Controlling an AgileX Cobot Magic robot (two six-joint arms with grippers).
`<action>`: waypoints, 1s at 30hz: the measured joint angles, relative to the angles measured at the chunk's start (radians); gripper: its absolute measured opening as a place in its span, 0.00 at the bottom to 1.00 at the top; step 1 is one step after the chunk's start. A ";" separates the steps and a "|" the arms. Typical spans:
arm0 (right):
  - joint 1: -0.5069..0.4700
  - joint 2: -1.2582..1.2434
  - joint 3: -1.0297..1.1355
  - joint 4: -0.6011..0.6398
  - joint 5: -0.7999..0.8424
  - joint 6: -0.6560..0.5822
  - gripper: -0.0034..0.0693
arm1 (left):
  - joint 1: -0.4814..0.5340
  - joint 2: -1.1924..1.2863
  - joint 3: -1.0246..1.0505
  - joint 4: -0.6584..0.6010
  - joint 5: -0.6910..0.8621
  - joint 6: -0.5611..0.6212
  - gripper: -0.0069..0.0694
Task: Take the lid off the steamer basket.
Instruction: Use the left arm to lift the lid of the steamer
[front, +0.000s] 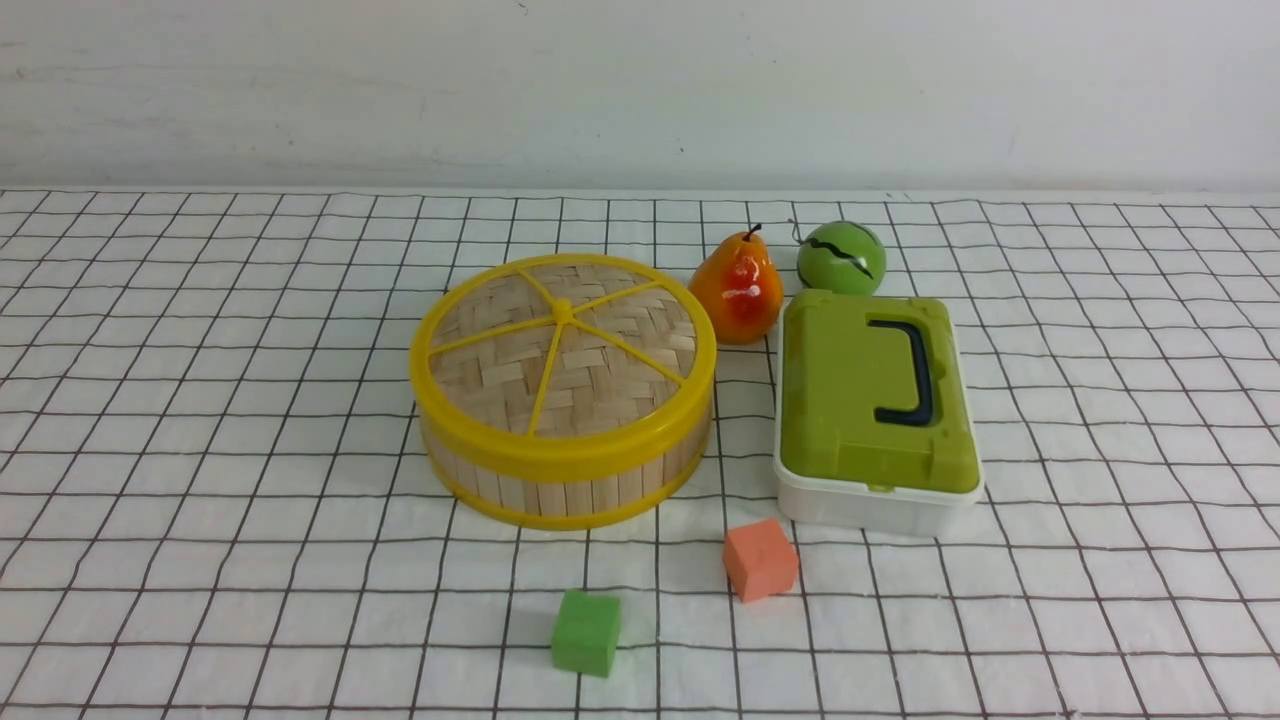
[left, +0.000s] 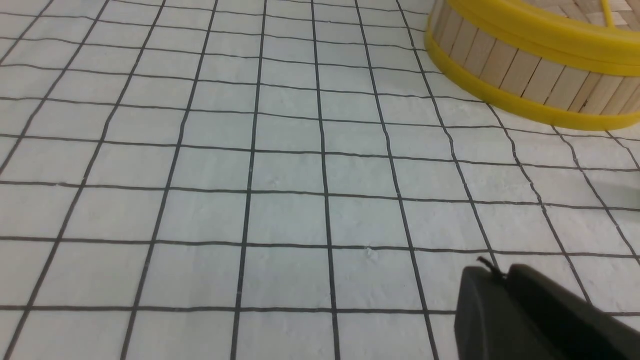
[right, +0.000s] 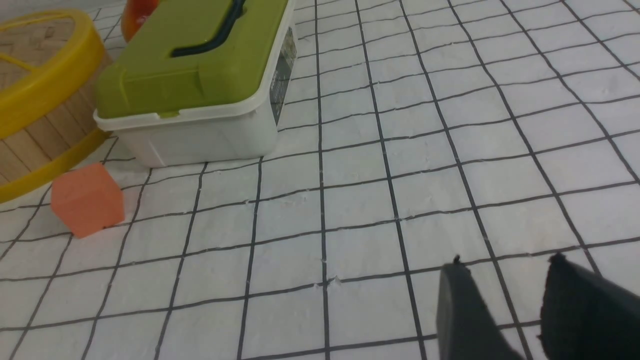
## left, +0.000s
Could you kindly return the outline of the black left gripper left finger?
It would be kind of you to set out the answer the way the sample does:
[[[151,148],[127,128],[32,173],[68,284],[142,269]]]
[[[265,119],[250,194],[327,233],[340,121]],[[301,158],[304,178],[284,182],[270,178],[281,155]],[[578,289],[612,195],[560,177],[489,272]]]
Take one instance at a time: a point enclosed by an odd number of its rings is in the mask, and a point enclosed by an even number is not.
[[[484,257],[462,271],[454,333],[460,360],[549,360],[551,352]]]

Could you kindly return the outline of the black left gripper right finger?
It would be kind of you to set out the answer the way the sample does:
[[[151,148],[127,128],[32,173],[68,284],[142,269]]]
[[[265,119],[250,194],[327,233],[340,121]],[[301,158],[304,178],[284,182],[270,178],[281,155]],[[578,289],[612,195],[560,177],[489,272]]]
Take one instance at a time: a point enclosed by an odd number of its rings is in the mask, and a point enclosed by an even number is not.
[[[637,360],[639,332],[528,265],[512,265],[506,288],[566,360]]]

